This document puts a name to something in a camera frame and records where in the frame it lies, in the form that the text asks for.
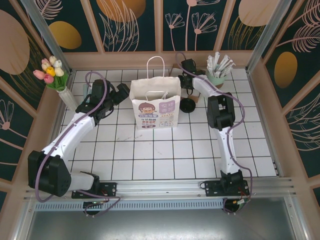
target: pen holder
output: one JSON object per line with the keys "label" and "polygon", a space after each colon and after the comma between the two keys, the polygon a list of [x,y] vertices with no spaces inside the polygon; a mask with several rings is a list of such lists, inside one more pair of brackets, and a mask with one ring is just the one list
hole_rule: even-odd
{"label": "pen holder", "polygon": [[226,80],[226,76],[224,77],[214,77],[210,74],[209,71],[206,71],[206,76],[209,79],[209,81],[215,85],[218,89],[221,88]]}

